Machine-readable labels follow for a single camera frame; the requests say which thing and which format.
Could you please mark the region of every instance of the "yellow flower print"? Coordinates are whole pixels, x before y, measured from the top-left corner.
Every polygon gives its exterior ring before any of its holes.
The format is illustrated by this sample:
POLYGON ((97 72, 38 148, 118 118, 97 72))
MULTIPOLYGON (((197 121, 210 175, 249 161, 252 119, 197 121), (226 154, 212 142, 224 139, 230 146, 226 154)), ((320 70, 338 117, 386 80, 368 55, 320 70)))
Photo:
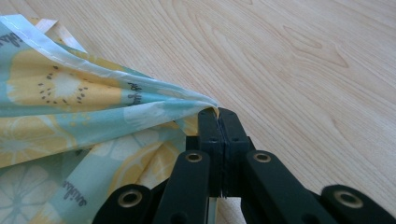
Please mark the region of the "yellow flower print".
POLYGON ((142 147, 134 155, 126 158, 120 168, 113 175, 113 180, 111 181, 110 187, 107 191, 108 194, 111 194, 114 190, 122 186, 135 184, 143 171, 149 165, 151 158, 161 144, 162 142, 158 142, 142 147))
POLYGON ((0 118, 0 168, 66 151, 76 145, 53 116, 0 118))
POLYGON ((87 60, 90 63, 97 64, 97 65, 102 66, 104 68, 107 68, 107 69, 110 69, 110 70, 124 71, 124 69, 123 69, 123 67, 121 65, 109 62, 109 61, 107 61, 105 59, 96 57, 94 55, 87 54, 87 53, 84 53, 84 52, 81 52, 81 51, 75 50, 75 49, 70 49, 69 52, 74 54, 74 55, 76 55, 76 56, 78 56, 79 58, 85 59, 85 60, 87 60))
POLYGON ((18 105, 48 105, 63 111, 93 111, 120 103, 119 82, 57 64, 33 49, 12 61, 7 96, 18 105))
POLYGON ((180 151, 170 142, 163 143, 149 161, 146 169, 136 181, 137 185, 154 188, 172 174, 180 151))

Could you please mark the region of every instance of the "fabric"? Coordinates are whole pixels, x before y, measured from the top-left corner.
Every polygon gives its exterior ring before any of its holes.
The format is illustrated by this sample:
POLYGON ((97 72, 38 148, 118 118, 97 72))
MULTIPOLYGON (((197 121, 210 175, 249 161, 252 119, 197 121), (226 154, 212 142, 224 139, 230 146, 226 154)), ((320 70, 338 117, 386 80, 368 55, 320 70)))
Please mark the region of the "fabric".
POLYGON ((63 44, 0 17, 0 223, 91 223, 113 190, 164 181, 216 108, 63 44))

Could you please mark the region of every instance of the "wooden floor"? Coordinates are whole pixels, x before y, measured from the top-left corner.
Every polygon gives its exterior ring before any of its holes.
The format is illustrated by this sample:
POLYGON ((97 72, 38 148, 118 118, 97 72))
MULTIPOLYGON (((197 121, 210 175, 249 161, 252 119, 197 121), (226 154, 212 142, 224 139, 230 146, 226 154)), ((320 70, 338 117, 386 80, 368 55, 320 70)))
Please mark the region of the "wooden floor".
MULTIPOLYGON (((308 189, 396 216, 396 1, 0 2, 59 20, 91 54, 207 94, 308 189)), ((221 201, 219 223, 243 223, 221 201)))

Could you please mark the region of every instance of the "metal grommet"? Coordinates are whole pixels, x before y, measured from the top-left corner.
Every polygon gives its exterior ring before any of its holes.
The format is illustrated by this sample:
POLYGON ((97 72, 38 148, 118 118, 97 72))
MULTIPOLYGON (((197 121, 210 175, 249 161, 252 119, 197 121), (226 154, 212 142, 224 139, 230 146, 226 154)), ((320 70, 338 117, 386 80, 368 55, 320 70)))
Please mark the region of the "metal grommet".
POLYGON ((202 160, 202 156, 198 153, 190 153, 186 156, 186 160, 189 162, 198 162, 202 160))
POLYGON ((346 190, 337 190, 334 193, 334 198, 341 204, 350 208, 361 208, 363 207, 363 202, 360 198, 346 190))
POLYGON ((259 161, 259 162, 269 162, 271 160, 271 157, 268 156, 265 153, 259 152, 254 154, 253 156, 254 160, 259 161))
POLYGON ((119 197, 119 205, 124 208, 136 206, 142 201, 143 195, 136 189, 129 189, 119 197))

